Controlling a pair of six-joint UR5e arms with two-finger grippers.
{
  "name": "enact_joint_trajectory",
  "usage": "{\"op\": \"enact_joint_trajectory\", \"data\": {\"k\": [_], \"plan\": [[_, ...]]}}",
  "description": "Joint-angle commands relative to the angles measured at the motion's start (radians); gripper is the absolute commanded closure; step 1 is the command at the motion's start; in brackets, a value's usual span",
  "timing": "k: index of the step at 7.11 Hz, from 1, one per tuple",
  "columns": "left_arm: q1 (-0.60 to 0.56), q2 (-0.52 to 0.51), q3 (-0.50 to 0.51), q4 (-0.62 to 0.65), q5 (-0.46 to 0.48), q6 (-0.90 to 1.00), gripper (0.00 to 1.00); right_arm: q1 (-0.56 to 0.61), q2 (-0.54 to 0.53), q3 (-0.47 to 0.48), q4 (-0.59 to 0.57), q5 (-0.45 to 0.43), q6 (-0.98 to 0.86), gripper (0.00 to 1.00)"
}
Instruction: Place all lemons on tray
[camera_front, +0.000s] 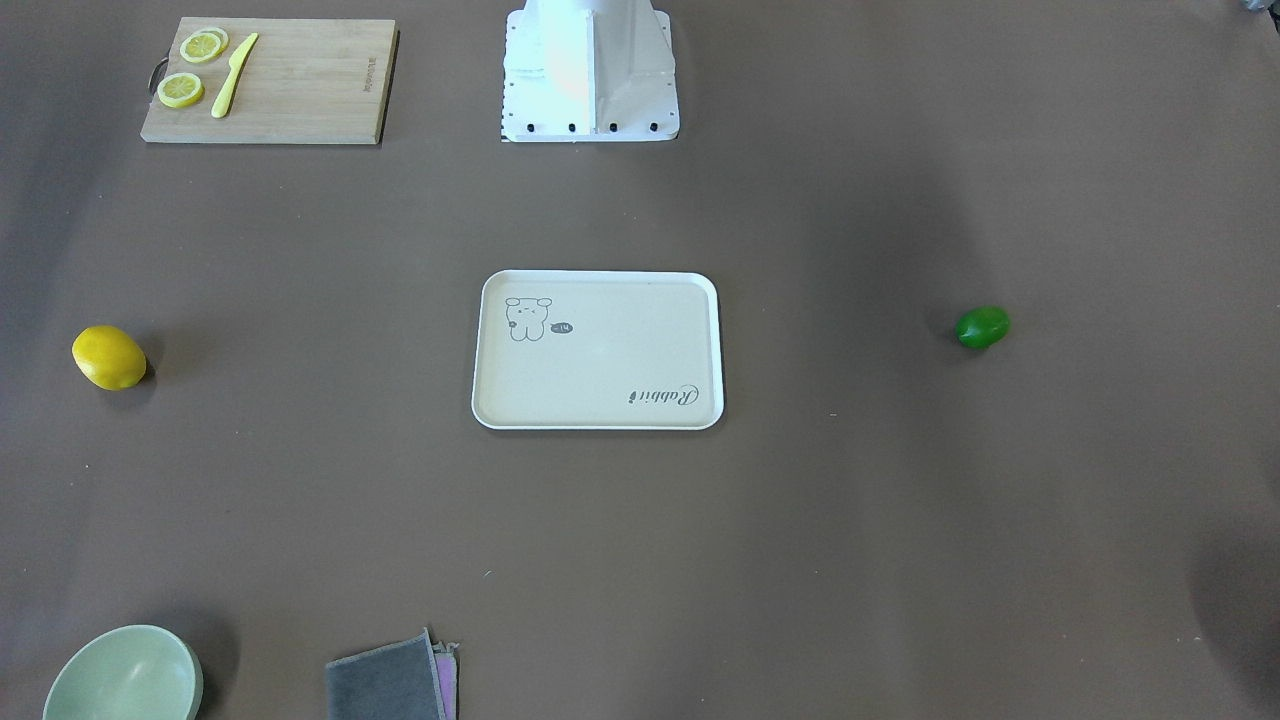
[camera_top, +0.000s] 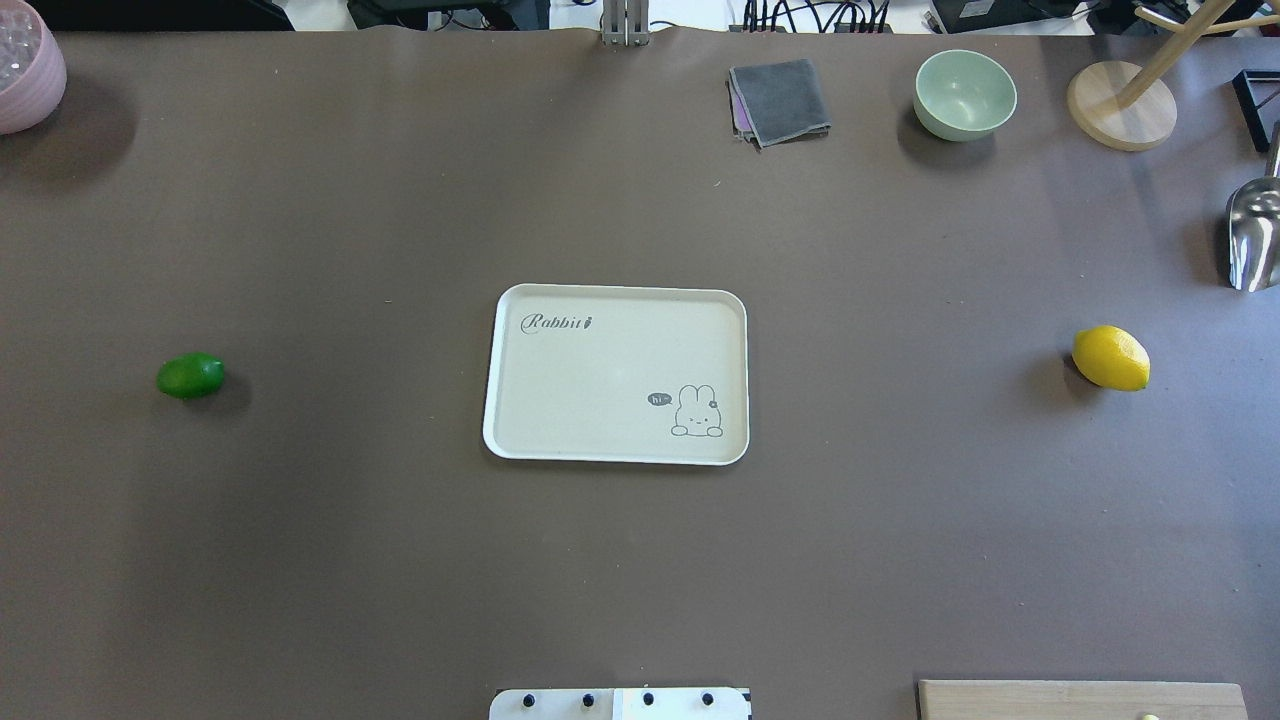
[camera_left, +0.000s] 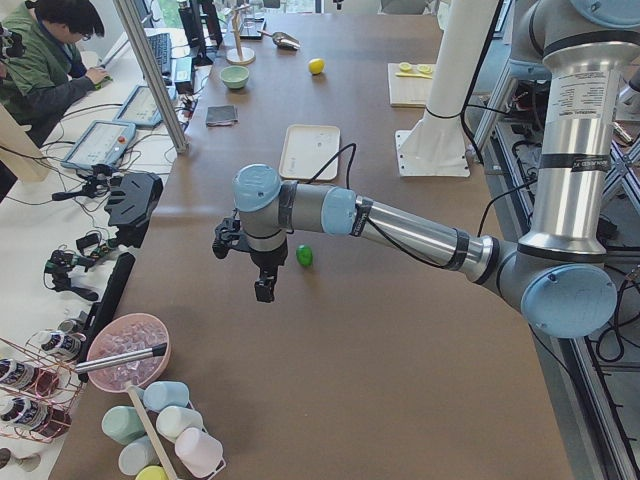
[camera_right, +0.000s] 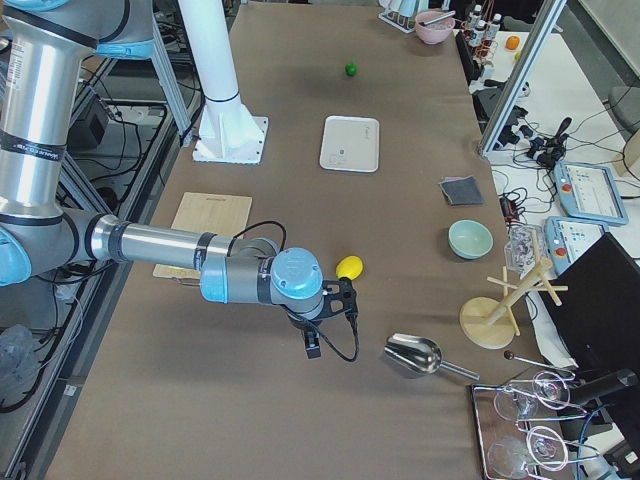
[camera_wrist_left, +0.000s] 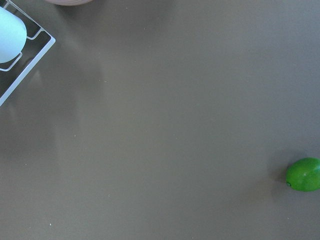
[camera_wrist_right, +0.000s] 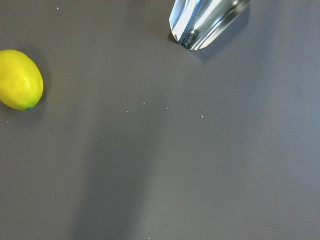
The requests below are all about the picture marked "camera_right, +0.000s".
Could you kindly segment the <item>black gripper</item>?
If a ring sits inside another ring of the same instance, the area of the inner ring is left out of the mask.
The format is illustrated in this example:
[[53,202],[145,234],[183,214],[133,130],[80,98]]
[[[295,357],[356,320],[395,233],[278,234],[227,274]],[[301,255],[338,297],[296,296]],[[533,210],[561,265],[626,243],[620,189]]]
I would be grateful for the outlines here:
[[307,358],[319,358],[321,356],[319,327],[324,319],[322,317],[307,319],[301,314],[294,312],[289,307],[285,308],[285,312],[291,324],[301,331]]

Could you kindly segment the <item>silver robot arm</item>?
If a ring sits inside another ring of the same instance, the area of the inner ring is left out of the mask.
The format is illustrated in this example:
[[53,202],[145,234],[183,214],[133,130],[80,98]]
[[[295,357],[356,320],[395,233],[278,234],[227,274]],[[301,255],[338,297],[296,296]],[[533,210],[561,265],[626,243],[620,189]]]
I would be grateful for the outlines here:
[[61,164],[82,61],[147,59],[154,51],[148,1],[7,1],[11,30],[1,114],[1,281],[84,260],[148,261],[200,274],[202,295],[221,303],[278,305],[316,358],[332,316],[334,285],[316,257],[268,239],[243,240],[123,221],[61,207]]

